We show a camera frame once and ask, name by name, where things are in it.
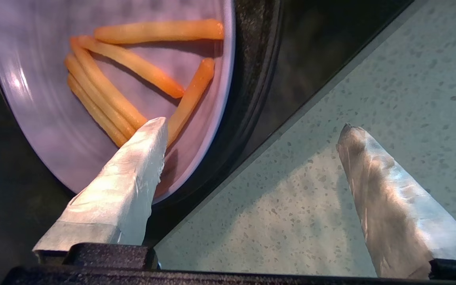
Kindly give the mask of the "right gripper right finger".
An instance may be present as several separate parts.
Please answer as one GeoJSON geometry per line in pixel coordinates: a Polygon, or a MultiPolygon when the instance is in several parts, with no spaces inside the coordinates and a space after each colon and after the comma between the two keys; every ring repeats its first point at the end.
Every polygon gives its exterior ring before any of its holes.
{"type": "Polygon", "coordinates": [[[336,149],[378,277],[456,279],[454,217],[363,128],[336,149]]]}

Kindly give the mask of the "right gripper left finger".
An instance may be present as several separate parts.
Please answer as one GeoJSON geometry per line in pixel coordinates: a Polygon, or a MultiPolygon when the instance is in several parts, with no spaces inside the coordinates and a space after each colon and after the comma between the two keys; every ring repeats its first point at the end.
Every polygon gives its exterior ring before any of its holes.
{"type": "Polygon", "coordinates": [[[167,121],[145,123],[66,206],[33,248],[68,251],[84,242],[141,245],[163,171],[167,121]]]}

